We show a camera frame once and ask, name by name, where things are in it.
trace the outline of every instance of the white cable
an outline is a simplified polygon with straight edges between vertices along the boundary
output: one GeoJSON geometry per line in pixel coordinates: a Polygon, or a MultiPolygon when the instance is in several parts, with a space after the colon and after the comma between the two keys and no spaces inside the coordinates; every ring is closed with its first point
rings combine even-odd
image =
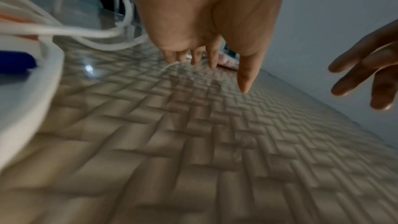
{"type": "MultiPolygon", "coordinates": [[[[115,51],[126,49],[137,44],[143,43],[148,40],[148,36],[142,35],[138,38],[135,38],[132,41],[126,41],[122,43],[116,44],[100,44],[97,42],[90,41],[88,39],[84,39],[83,37],[91,37],[91,38],[110,38],[120,35],[124,32],[124,28],[129,26],[133,17],[133,10],[129,0],[122,0],[126,9],[126,15],[124,16],[123,22],[120,26],[114,27],[109,30],[96,30],[96,29],[86,29],[80,27],[65,27],[63,26],[56,18],[51,16],[48,12],[34,4],[29,0],[15,0],[20,2],[36,13],[43,16],[49,23],[53,24],[49,25],[41,25],[41,24],[13,24],[13,23],[1,23],[0,24],[0,34],[10,34],[10,35],[62,35],[62,36],[73,36],[75,40],[78,42],[102,51],[115,51]]],[[[61,12],[61,7],[64,0],[55,0],[53,12],[55,15],[59,15],[61,12]]]]}

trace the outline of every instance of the finger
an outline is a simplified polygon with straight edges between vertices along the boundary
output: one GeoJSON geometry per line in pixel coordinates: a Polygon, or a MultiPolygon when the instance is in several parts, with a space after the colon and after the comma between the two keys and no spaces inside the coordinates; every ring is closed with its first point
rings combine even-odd
{"type": "Polygon", "coordinates": [[[397,93],[398,66],[384,68],[374,76],[370,106],[375,110],[388,110],[397,93]]]}
{"type": "Polygon", "coordinates": [[[165,59],[166,63],[174,63],[175,62],[175,52],[172,51],[162,51],[163,53],[163,58],[165,59]]]}
{"type": "Polygon", "coordinates": [[[220,50],[223,38],[217,36],[211,43],[206,45],[207,58],[209,60],[209,67],[215,68],[218,63],[218,51],[220,50]]]}
{"type": "Polygon", "coordinates": [[[365,58],[379,47],[390,44],[398,40],[398,20],[372,32],[362,38],[347,52],[340,55],[329,65],[329,71],[332,73],[342,72],[361,59],[365,58]]]}
{"type": "Polygon", "coordinates": [[[259,52],[249,56],[240,56],[238,69],[238,86],[242,93],[249,92],[262,64],[265,53],[259,52]]]}
{"type": "Polygon", "coordinates": [[[369,69],[358,63],[332,87],[332,94],[337,96],[348,94],[376,71],[377,69],[369,69]]]}
{"type": "Polygon", "coordinates": [[[187,60],[187,53],[188,53],[188,50],[176,52],[177,61],[185,62],[187,60]]]}
{"type": "Polygon", "coordinates": [[[197,65],[202,60],[203,51],[204,47],[199,47],[197,49],[191,50],[191,65],[197,65]]]}
{"type": "Polygon", "coordinates": [[[362,64],[367,68],[385,68],[398,64],[398,42],[370,54],[362,60],[362,64]]]}

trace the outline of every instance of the floor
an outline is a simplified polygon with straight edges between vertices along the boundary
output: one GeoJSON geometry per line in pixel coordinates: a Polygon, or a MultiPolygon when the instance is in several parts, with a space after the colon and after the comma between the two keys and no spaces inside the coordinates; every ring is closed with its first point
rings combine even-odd
{"type": "Polygon", "coordinates": [[[0,175],[1,223],[398,223],[397,153],[266,72],[242,94],[150,42],[56,43],[63,77],[0,175]]]}

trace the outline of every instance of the hand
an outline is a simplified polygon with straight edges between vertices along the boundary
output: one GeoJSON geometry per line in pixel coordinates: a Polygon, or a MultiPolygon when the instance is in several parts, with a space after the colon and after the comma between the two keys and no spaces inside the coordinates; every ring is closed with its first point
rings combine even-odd
{"type": "Polygon", "coordinates": [[[238,85],[249,91],[271,42],[282,0],[135,0],[141,21],[166,62],[196,65],[207,51],[215,68],[223,39],[240,54],[238,85]]]}
{"type": "Polygon", "coordinates": [[[398,90],[398,20],[362,38],[329,66],[332,73],[352,69],[332,88],[334,95],[346,95],[374,75],[370,106],[387,110],[398,90]]]}

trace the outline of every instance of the herringbone pattern floor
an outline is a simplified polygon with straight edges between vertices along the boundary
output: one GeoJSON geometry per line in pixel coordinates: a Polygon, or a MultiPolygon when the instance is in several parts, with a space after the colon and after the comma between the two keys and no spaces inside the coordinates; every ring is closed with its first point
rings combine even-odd
{"type": "Polygon", "coordinates": [[[0,176],[1,224],[398,223],[398,155],[261,73],[61,43],[47,119],[0,176]]]}

